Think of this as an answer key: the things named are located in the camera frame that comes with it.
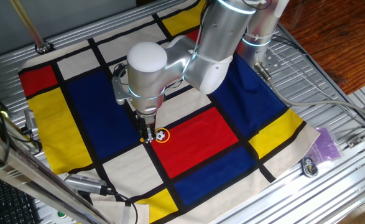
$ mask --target yellow square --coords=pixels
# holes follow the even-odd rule
[[[206,0],[201,0],[199,4],[189,10],[183,11],[175,16],[164,19],[163,24],[172,36],[185,30],[200,25],[200,12]]]
[[[35,96],[27,103],[33,110],[45,156],[55,174],[92,163],[60,88]]]
[[[149,223],[178,211],[178,208],[167,189],[162,190],[150,198],[139,200],[136,203],[149,204]]]
[[[296,113],[288,109],[286,113],[260,130],[257,135],[250,139],[249,143],[257,151],[258,157],[261,159],[288,140],[302,122],[303,120]]]

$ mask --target red fabric patch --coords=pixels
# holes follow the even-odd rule
[[[24,72],[19,75],[19,78],[21,79],[26,97],[58,84],[51,65],[33,71]]]
[[[169,141],[163,144],[152,141],[152,146],[170,178],[238,141],[216,108],[211,108],[169,131]]]
[[[194,31],[190,32],[189,34],[185,34],[185,35],[196,42],[197,35],[199,35],[199,30],[198,29],[194,30]]]

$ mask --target grey cable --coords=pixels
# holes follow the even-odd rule
[[[291,100],[285,98],[282,94],[280,94],[280,92],[277,90],[275,83],[274,83],[274,81],[272,81],[272,79],[268,79],[268,82],[269,82],[270,86],[272,87],[272,89],[274,90],[275,94],[286,104],[290,104],[293,106],[314,106],[314,105],[324,105],[324,104],[336,104],[336,105],[348,106],[350,108],[360,111],[362,114],[365,114],[365,110],[363,108],[360,108],[351,103],[338,101],[338,100],[323,100],[323,101],[304,102],[304,103],[294,102],[294,101],[291,101]]]

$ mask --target black line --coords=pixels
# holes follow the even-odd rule
[[[151,196],[161,192],[164,189],[166,189],[166,187],[163,183],[163,184],[160,184],[159,186],[153,188],[152,190],[150,190],[150,191],[148,191],[148,192],[146,192],[142,195],[137,195],[137,196],[131,197],[130,200],[135,203],[139,200],[150,198]]]
[[[54,90],[54,89],[56,89],[56,88],[58,88],[58,87],[59,87],[59,84],[55,84],[55,85],[53,85],[53,86],[50,86],[50,87],[44,88],[44,89],[39,90],[39,91],[37,91],[37,92],[35,92],[35,93],[33,93],[33,94],[29,95],[29,96],[26,96],[26,99],[27,99],[27,100],[32,99],[32,98],[34,98],[35,96],[38,96],[38,95],[40,95],[40,94],[46,93],[46,92],[51,91],[51,90]]]
[[[124,109],[126,110],[126,113],[131,121],[131,123],[134,125],[137,131],[139,131],[138,122],[136,119],[136,113],[132,111],[131,107],[128,105],[127,102],[123,104]],[[177,208],[179,210],[184,208],[184,204],[182,202],[181,197],[179,196],[177,189],[175,189],[173,183],[170,180],[169,175],[164,169],[163,164],[161,163],[160,159],[157,157],[156,152],[154,151],[151,144],[142,144],[146,150],[146,153],[148,154],[150,160],[152,161],[157,173],[159,174],[160,178],[162,179],[165,188],[168,189],[171,197],[173,198],[173,201]]]
[[[164,39],[164,40],[160,40],[160,41],[156,42],[156,44],[162,45],[162,44],[164,44],[166,42],[168,42],[168,40],[167,39]],[[106,65],[109,67],[109,66],[112,66],[114,64],[120,63],[120,62],[122,62],[124,60],[127,60],[127,55],[125,55],[125,56],[123,56],[121,58],[117,58],[116,60],[112,60],[112,61],[106,63]]]
[[[198,116],[199,114],[201,114],[205,111],[208,111],[209,109],[211,109],[213,107],[214,106],[212,104],[208,104],[208,105],[206,105],[202,108],[199,108],[199,109],[195,110],[194,112],[192,112],[192,113],[190,113],[190,114],[188,114],[188,115],[186,115],[186,116],[184,116],[184,117],[182,117],[182,118],[166,125],[164,128],[167,129],[167,130],[170,130],[170,129],[172,129],[172,128],[174,128],[174,127],[176,127],[176,126],[178,126],[178,125],[180,125],[180,124],[182,124],[182,123]]]
[[[112,80],[112,72],[110,71],[109,67],[106,64],[105,59],[103,58],[101,51],[99,50],[97,44],[95,43],[94,39],[90,38],[88,39],[88,43],[90,44],[91,49],[93,50],[95,57],[97,59],[97,61],[99,62],[99,65],[101,66],[101,68],[103,69],[103,71],[106,74],[106,77],[108,78],[109,81]]]
[[[46,61],[46,62],[43,62],[43,63],[40,63],[38,65],[33,65],[31,67],[28,67],[28,68],[23,68],[21,71],[19,71],[19,75],[22,75],[23,73],[25,72],[29,72],[29,71],[33,71],[33,70],[36,70],[36,69],[39,69],[39,68],[44,68],[48,65],[52,65],[54,62],[59,62],[65,58],[68,58],[68,57],[71,57],[71,56],[74,56],[78,53],[82,53],[86,50],[89,50],[91,47],[90,46],[86,46],[86,47],[83,47],[81,49],[78,49],[78,50],[75,50],[73,52],[70,52],[68,54],[65,54],[65,55],[62,55],[61,57],[57,57],[55,59],[52,59],[52,60],[49,60],[49,61]]]
[[[192,88],[193,87],[191,85],[187,85],[187,86],[183,87],[182,89],[179,89],[179,90],[177,90],[175,92],[172,92],[172,93],[170,93],[168,95],[164,95],[164,101],[171,100],[172,98],[174,98],[174,97],[176,97],[176,96],[178,96],[178,95],[180,95],[182,93],[185,93],[186,91],[188,91],[188,90],[190,90]]]
[[[91,160],[93,161],[94,167],[96,169],[96,172],[98,173],[98,176],[106,181],[108,187],[112,188],[112,190],[116,190],[114,185],[109,180],[109,177],[95,151],[94,144],[91,142],[90,135],[88,134],[87,130],[85,129],[83,120],[80,117],[80,114],[78,113],[77,108],[75,107],[73,103],[73,98],[67,89],[67,86],[65,84],[65,80],[62,77],[62,74],[60,72],[60,69],[58,67],[57,63],[52,64],[52,70],[55,74],[55,77],[58,80],[58,83],[60,85],[60,89],[63,93],[63,97],[65,98],[66,104],[69,107],[70,113],[73,116],[73,119],[75,120],[76,126],[78,128],[78,131],[80,132],[81,138],[83,139],[83,142],[87,148],[88,154],[91,157]]]
[[[218,110],[218,112],[221,114],[221,116],[224,118],[228,126],[232,129],[233,133],[238,137],[239,141],[243,144],[246,151],[250,154],[250,156],[255,160],[255,162],[258,164],[258,168],[261,171],[262,175],[270,182],[272,183],[276,178],[269,172],[269,170],[266,169],[264,164],[259,160],[259,156],[257,151],[249,144],[249,142],[246,140],[244,135],[240,132],[238,127],[233,123],[232,119],[229,117],[229,115],[225,112],[224,108],[220,105],[218,100],[214,95],[208,95],[208,98],[212,102],[212,104],[215,106],[215,108]]]
[[[221,157],[227,155],[228,153],[230,153],[231,151],[237,149],[238,147],[242,146],[241,142],[236,142],[230,146],[228,146],[227,148],[223,149],[220,152],[217,152],[216,154],[212,155],[211,157],[205,159],[204,161],[201,161],[200,163],[198,163],[197,165],[189,168],[188,170],[183,171],[181,174],[176,175],[175,177],[172,178],[172,182],[176,183],[186,177],[188,177],[189,175],[192,175],[194,172],[200,170],[201,168],[206,167],[207,165],[211,164],[212,162],[220,159]]]
[[[95,165],[94,164],[90,164],[90,165],[88,165],[86,167],[72,169],[68,173],[69,174],[77,174],[78,172],[88,171],[88,170],[91,170],[91,169],[95,169]]]
[[[102,68],[101,68],[101,67],[96,67],[96,68],[94,68],[94,69],[91,69],[91,70],[89,70],[89,71],[83,72],[83,73],[81,73],[81,74],[79,74],[79,75],[76,75],[76,76],[74,76],[74,77],[71,77],[71,78],[69,78],[69,79],[67,79],[67,80],[64,80],[63,82],[64,82],[64,84],[68,84],[68,83],[74,82],[74,81],[76,81],[76,80],[79,80],[79,79],[81,79],[81,78],[87,77],[88,75],[92,75],[93,73],[96,73],[96,72],[98,72],[98,71],[100,71],[100,70],[102,70]],[[44,89],[42,89],[42,90],[39,90],[39,91],[37,91],[37,92],[35,92],[35,93],[33,93],[33,94],[29,95],[29,96],[26,96],[26,99],[27,99],[27,100],[29,100],[29,99],[31,99],[31,98],[34,98],[35,96],[41,95],[41,94],[46,93],[46,92],[51,91],[51,90],[54,90],[54,89],[56,89],[56,88],[58,88],[58,87],[60,87],[59,83],[58,83],[58,84],[56,84],[56,85],[53,85],[53,86],[50,86],[50,87],[44,88]]]
[[[160,29],[162,30],[164,36],[166,36],[167,40],[168,41],[171,41],[172,40],[172,36],[171,36],[169,30],[164,25],[163,21],[160,20],[160,18],[159,18],[159,16],[157,14],[153,14],[152,17],[156,21],[156,23],[160,27]]]
[[[167,171],[165,171],[163,164],[161,163],[160,159],[157,157],[156,152],[154,151],[151,144],[143,144],[147,154],[149,155],[153,165],[155,166],[157,173],[159,173],[160,178],[162,179],[163,183],[165,184],[166,188],[169,190],[171,197],[175,205],[177,206],[178,210],[182,210],[185,205],[182,202],[181,197],[179,196],[177,189],[174,187],[173,183]]]
[[[101,70],[102,70],[102,67],[93,68],[93,69],[88,70],[86,72],[83,72],[83,73],[81,73],[79,75],[76,75],[74,77],[68,78],[67,80],[65,80],[65,84],[69,84],[71,82],[74,82],[74,81],[79,80],[81,78],[87,77],[87,76],[92,75],[92,74],[94,74],[96,72],[99,72]]]
[[[162,44],[167,43],[167,42],[169,42],[169,40],[164,39],[164,40],[157,41],[156,44],[162,45]]]
[[[305,121],[302,121],[302,123],[298,126],[298,128],[294,131],[294,133],[286,139],[282,144],[278,145],[275,149],[273,149],[270,153],[266,154],[264,157],[261,158],[261,162],[265,163],[272,157],[274,157],[276,154],[278,154],[280,151],[282,151],[284,148],[286,148],[289,144],[292,144],[295,139],[297,138],[298,134],[302,131],[302,129],[305,127],[307,123]]]
[[[223,185],[217,187],[215,190],[209,192],[208,194],[206,194],[202,198],[200,198],[200,199],[194,201],[193,203],[191,203],[190,205],[186,206],[185,209],[178,210],[177,212],[173,212],[171,214],[168,214],[167,216],[165,216],[165,217],[163,217],[159,220],[154,221],[152,224],[167,223],[167,222],[173,220],[174,218],[177,218],[177,217],[179,217],[183,214],[186,214],[186,213],[190,212],[191,210],[193,210],[197,206],[199,206],[202,203],[208,201],[209,199],[211,199],[215,195],[218,195],[220,192],[226,190],[230,186],[234,185],[235,183],[239,182],[243,178],[245,178],[248,175],[252,174],[257,169],[258,169],[257,166],[253,166],[252,168],[248,169],[247,171],[244,171],[241,174],[237,175],[236,177],[232,178],[230,181],[227,181]]]
[[[101,45],[101,44],[107,43],[107,42],[109,42],[109,41],[115,40],[115,39],[117,39],[117,38],[119,38],[119,37],[122,37],[122,36],[124,36],[124,35],[128,35],[128,34],[130,34],[130,33],[133,33],[133,32],[135,32],[135,31],[137,31],[137,30],[140,30],[140,29],[143,29],[143,28],[145,28],[145,27],[147,27],[147,26],[153,25],[153,24],[155,24],[155,23],[156,23],[156,21],[150,21],[150,22],[147,22],[147,23],[145,23],[145,24],[139,25],[139,26],[137,26],[137,27],[135,27],[135,28],[132,28],[132,29],[130,29],[130,30],[127,30],[127,31],[124,31],[124,32],[121,32],[121,33],[115,34],[115,35],[113,35],[113,36],[111,36],[111,37],[108,37],[108,38],[106,38],[106,39],[100,40],[100,41],[98,41],[96,44]]]
[[[289,110],[288,106],[285,106],[281,111],[273,115],[270,119],[268,119],[266,122],[262,123],[255,131],[253,131],[246,139],[247,141],[252,139],[254,136],[256,136],[262,129],[264,129],[266,126],[272,124],[274,121],[276,121],[279,117],[281,117],[283,114],[285,114]]]
[[[191,4],[190,6],[184,8],[184,9],[178,9],[176,10],[175,12],[171,12],[170,14],[166,15],[166,16],[162,16],[160,17],[161,20],[164,20],[164,19],[168,19],[170,17],[173,17],[177,14],[180,14],[181,12],[183,11],[187,11],[189,9],[193,9],[195,6],[197,6],[199,3],[200,3],[201,0],[197,0],[195,3]]]
[[[121,58],[117,58],[116,60],[113,60],[113,61],[110,61],[108,63],[106,63],[107,66],[111,66],[111,65],[114,65],[114,64],[117,64],[117,63],[120,63],[124,60],[127,60],[127,55],[126,56],[123,56]]]
[[[115,152],[114,154],[111,154],[110,156],[104,158],[101,160],[102,164],[106,163],[106,162],[109,162],[110,160],[120,156],[121,154],[124,154],[128,151],[130,151],[131,149],[135,149],[136,147],[138,147],[139,145],[141,145],[142,143],[140,141],[138,142],[135,142],[133,144],[131,144],[130,146],[127,146],[125,147],[124,149],[118,151],[118,152]]]

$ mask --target fabric cloth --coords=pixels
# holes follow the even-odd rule
[[[235,55],[213,94],[186,82],[166,90],[156,127],[169,130],[168,142],[139,141],[135,109],[114,99],[111,69],[138,42],[196,40],[203,4],[189,0],[29,60],[19,72],[52,170],[105,180],[148,204],[149,223],[214,221],[296,164],[318,137]],[[93,201],[110,206],[114,197]]]

